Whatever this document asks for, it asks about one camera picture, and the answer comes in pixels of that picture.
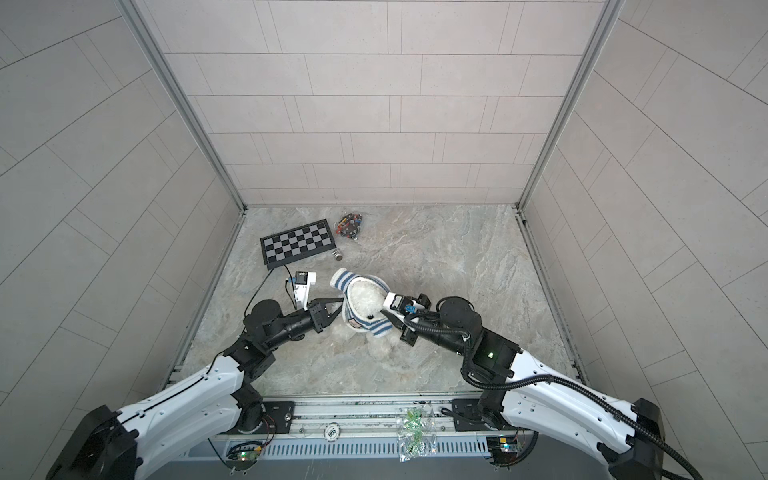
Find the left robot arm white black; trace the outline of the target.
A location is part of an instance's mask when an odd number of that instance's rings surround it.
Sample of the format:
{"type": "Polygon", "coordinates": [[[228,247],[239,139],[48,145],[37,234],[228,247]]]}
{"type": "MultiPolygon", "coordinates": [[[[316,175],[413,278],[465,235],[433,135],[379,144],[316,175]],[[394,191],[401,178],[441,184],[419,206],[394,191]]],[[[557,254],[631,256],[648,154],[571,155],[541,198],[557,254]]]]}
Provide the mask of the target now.
{"type": "Polygon", "coordinates": [[[50,467],[49,479],[145,479],[184,451],[233,428],[252,431],[264,415],[252,383],[282,344],[328,328],[342,299],[319,298],[283,314],[258,302],[236,341],[198,372],[131,405],[86,414],[50,467]]]}

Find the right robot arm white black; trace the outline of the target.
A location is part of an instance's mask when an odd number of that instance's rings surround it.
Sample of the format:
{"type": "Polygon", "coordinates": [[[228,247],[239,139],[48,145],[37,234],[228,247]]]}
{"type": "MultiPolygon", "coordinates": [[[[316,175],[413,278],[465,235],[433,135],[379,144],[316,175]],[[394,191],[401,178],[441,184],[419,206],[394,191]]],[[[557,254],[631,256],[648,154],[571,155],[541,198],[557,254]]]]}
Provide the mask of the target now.
{"type": "Polygon", "coordinates": [[[549,368],[515,342],[482,324],[466,299],[435,306],[390,293],[382,308],[408,343],[423,338],[461,356],[461,376],[481,390],[481,423],[495,430],[522,428],[591,455],[615,479],[659,479],[664,451],[658,407],[595,391],[549,368]]]}

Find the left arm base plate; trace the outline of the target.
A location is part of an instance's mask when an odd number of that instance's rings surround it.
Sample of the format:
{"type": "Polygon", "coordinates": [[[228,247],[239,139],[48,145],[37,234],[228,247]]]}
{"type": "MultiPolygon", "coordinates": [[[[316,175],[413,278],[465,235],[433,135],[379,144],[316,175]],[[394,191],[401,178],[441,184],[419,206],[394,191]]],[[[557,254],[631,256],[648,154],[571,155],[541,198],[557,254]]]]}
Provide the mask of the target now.
{"type": "Polygon", "coordinates": [[[287,434],[293,420],[295,403],[292,401],[266,401],[259,406],[249,407],[237,420],[234,427],[221,435],[287,434]]]}

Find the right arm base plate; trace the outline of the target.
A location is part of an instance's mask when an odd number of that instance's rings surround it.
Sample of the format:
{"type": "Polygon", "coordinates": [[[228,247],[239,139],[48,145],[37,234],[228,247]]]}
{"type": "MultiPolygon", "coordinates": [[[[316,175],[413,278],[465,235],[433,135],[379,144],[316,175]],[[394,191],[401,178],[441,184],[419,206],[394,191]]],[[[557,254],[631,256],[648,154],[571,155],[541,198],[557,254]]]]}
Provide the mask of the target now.
{"type": "Polygon", "coordinates": [[[486,424],[481,417],[478,404],[478,398],[454,398],[448,407],[450,413],[443,413],[443,416],[452,419],[457,432],[513,432],[516,430],[515,426],[509,424],[504,424],[502,427],[486,424]]]}

